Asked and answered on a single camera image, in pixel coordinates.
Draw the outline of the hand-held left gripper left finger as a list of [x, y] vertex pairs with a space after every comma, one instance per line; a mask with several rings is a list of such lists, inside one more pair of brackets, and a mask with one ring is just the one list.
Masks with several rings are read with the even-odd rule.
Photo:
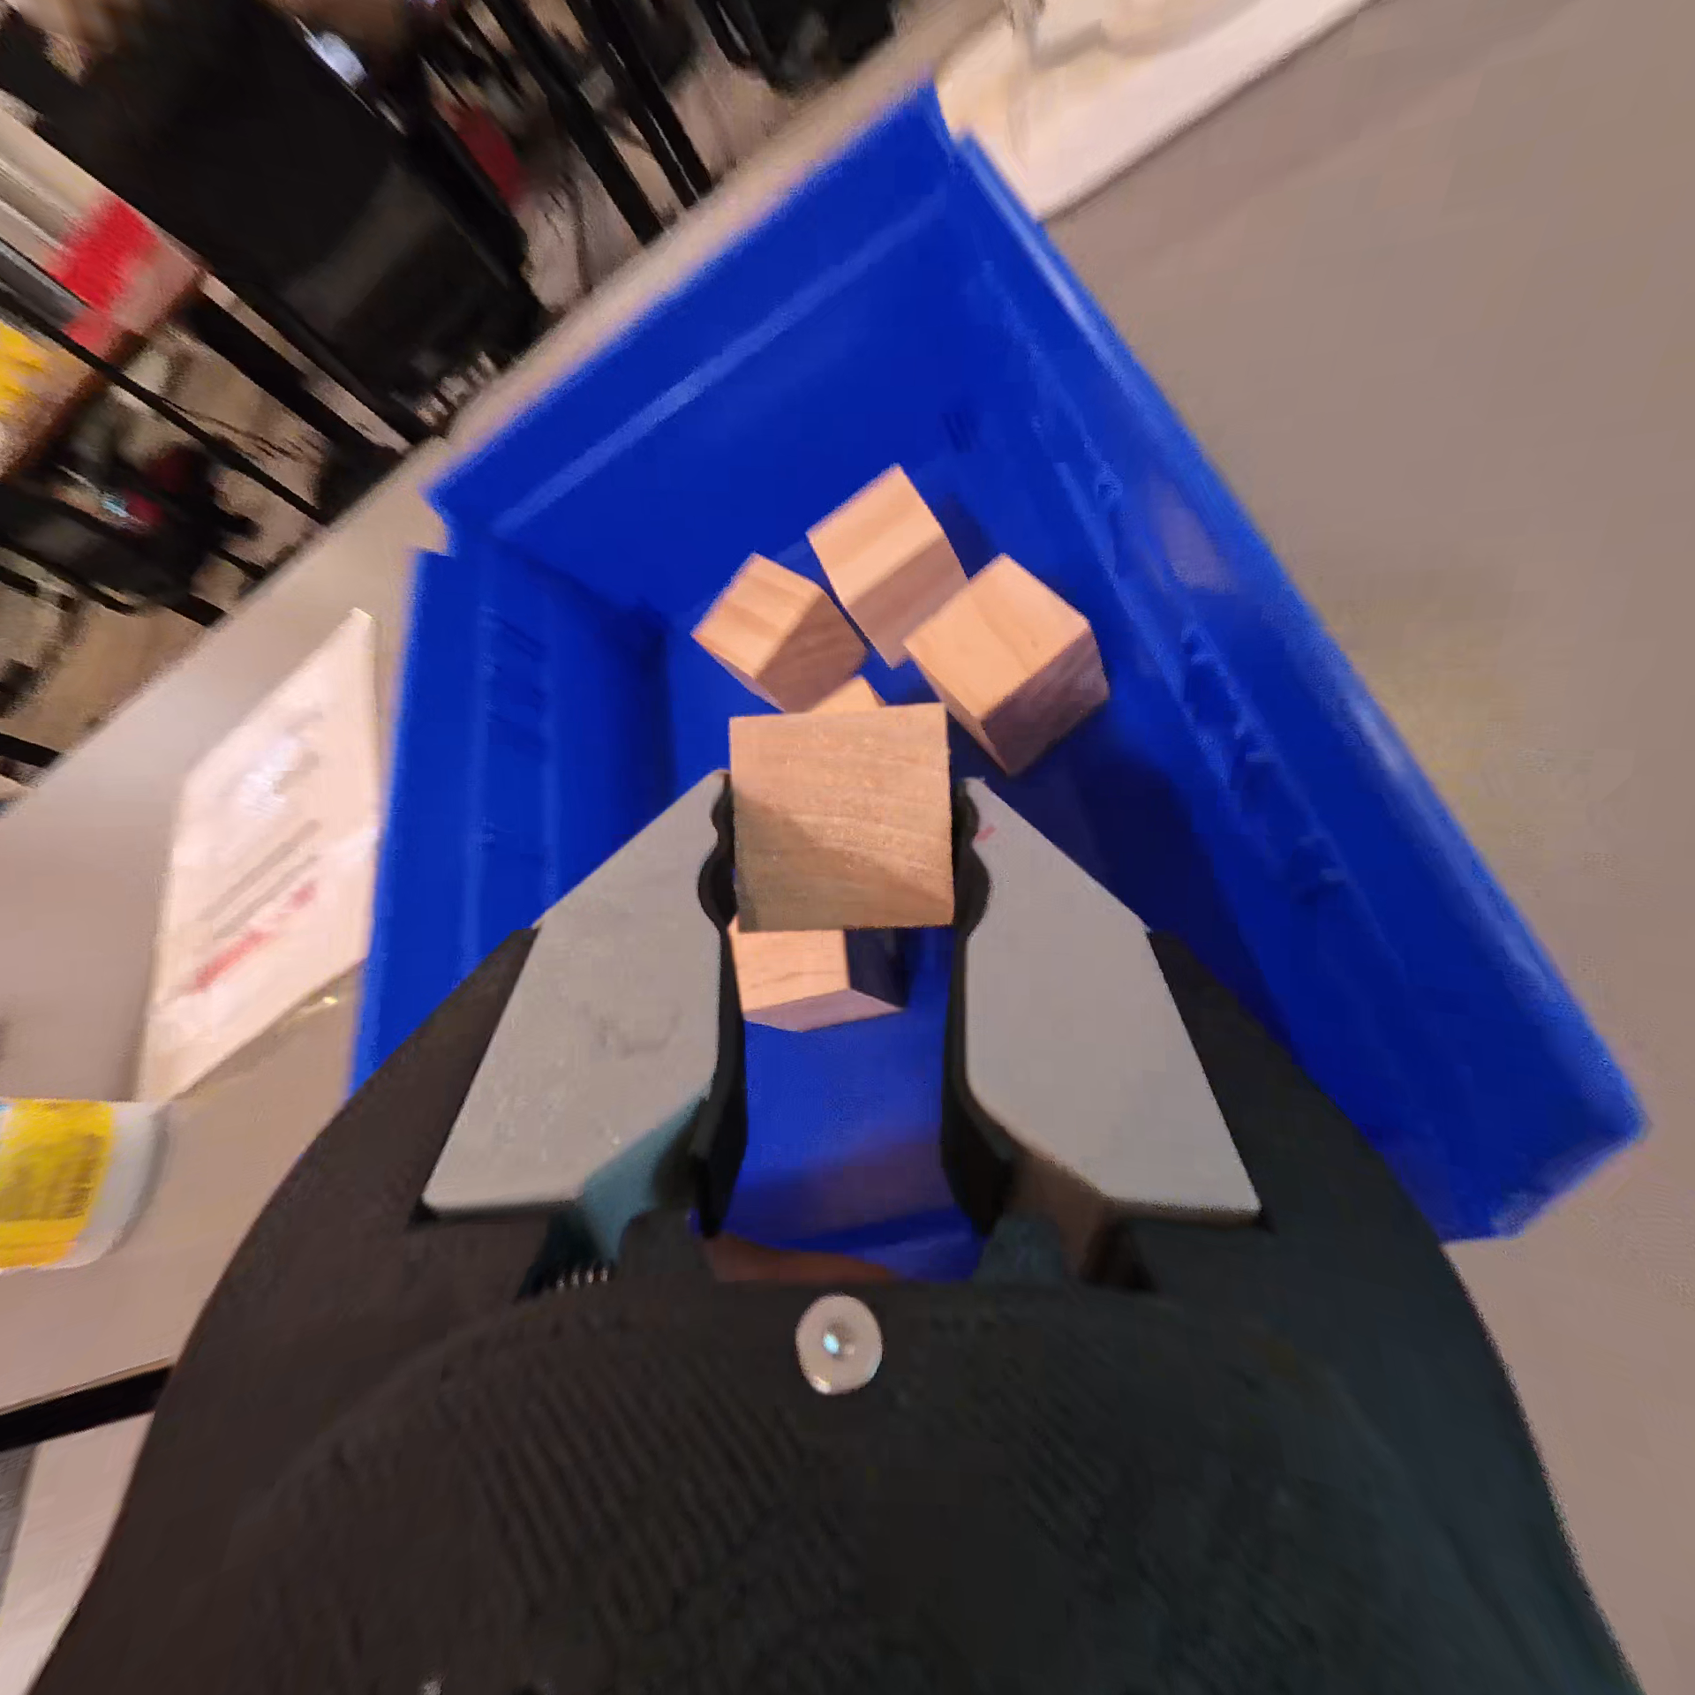
[[746, 1154], [732, 848], [729, 775], [706, 775], [541, 917], [421, 1192], [435, 1217], [723, 1227]]

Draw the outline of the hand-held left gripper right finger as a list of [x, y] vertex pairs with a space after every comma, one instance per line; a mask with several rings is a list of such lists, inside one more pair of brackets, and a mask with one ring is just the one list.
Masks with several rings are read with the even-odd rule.
[[1027, 1214], [1094, 1253], [1132, 1219], [1259, 1222], [1151, 930], [987, 784], [952, 799], [940, 1165], [973, 1234]]

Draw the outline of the blue plastic bin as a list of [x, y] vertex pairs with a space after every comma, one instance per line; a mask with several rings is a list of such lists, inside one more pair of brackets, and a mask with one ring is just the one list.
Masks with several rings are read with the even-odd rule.
[[1178, 936], [1447, 1241], [1509, 1238], [1647, 1125], [1557, 969], [1269, 545], [924, 92], [429, 490], [349, 1089], [729, 764], [692, 640], [753, 553], [903, 467], [968, 572], [1079, 609], [1104, 708], [982, 777]]

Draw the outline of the white paper sheet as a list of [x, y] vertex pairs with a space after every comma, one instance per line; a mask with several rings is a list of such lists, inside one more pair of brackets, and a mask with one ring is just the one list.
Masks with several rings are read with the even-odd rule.
[[367, 957], [376, 624], [348, 613], [184, 777], [136, 1095], [162, 1105]]

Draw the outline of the white blue yellow wipes canister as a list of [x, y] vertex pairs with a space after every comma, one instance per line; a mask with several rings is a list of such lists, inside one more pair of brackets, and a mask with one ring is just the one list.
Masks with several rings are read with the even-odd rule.
[[148, 1207], [168, 1111], [65, 1098], [2, 1101], [2, 1273], [107, 1258]]

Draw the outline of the red orange object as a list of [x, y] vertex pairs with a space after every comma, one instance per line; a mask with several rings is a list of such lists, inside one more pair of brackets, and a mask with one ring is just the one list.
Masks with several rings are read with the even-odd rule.
[[78, 304], [69, 337], [107, 360], [150, 339], [202, 278], [190, 255], [109, 192], [55, 244], [46, 272]]

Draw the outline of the white stand base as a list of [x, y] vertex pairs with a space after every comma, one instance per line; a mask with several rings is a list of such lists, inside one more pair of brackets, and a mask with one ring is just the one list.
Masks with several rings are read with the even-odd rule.
[[944, 63], [949, 131], [1038, 221], [1064, 216], [1365, 2], [1006, 2]]

